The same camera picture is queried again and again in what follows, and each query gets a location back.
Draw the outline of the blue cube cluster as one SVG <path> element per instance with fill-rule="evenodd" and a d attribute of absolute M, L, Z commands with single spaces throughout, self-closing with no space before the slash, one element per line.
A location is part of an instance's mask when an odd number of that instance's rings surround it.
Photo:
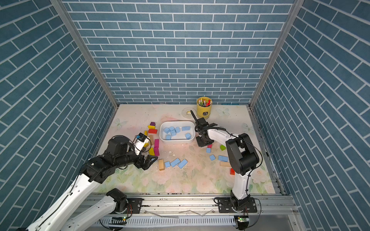
<path fill-rule="evenodd" d="M 169 129 L 170 129 L 171 136 L 175 136 L 177 134 L 175 127 L 171 126 L 169 127 Z"/>

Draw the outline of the white rectangular dish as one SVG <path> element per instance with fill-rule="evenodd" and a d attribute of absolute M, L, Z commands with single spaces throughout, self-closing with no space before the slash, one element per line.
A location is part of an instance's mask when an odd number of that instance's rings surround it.
<path fill-rule="evenodd" d="M 190 143 L 196 135 L 191 121 L 166 121 L 161 125 L 159 136 L 164 143 Z"/>

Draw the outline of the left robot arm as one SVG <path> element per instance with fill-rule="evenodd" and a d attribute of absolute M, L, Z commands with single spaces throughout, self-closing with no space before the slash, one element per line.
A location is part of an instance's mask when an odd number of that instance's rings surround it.
<path fill-rule="evenodd" d="M 133 205 L 127 195 L 117 188 L 106 195 L 89 209 L 72 216 L 82 202 L 111 175 L 116 169 L 134 165 L 147 170 L 158 160 L 150 155 L 145 146 L 153 147 L 151 139 L 140 133 L 134 140 L 123 135 L 116 135 L 108 141 L 108 147 L 101 155 L 89 159 L 81 167 L 77 177 L 57 201 L 37 220 L 22 231 L 84 231 L 99 222 L 104 216 L 118 214 L 117 225 L 106 225 L 110 231 L 119 231 L 134 213 Z"/>

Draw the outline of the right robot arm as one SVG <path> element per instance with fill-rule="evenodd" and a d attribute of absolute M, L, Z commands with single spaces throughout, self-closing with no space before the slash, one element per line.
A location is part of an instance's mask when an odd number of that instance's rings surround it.
<path fill-rule="evenodd" d="M 249 136 L 245 133 L 234 135 L 215 123 L 208 123 L 204 118 L 195 119 L 195 132 L 198 133 L 196 140 L 199 147 L 211 145 L 215 141 L 226 147 L 229 163 L 235 171 L 235 182 L 230 193 L 231 205 L 236 211 L 244 209 L 251 197 L 251 173 L 260 163 Z"/>

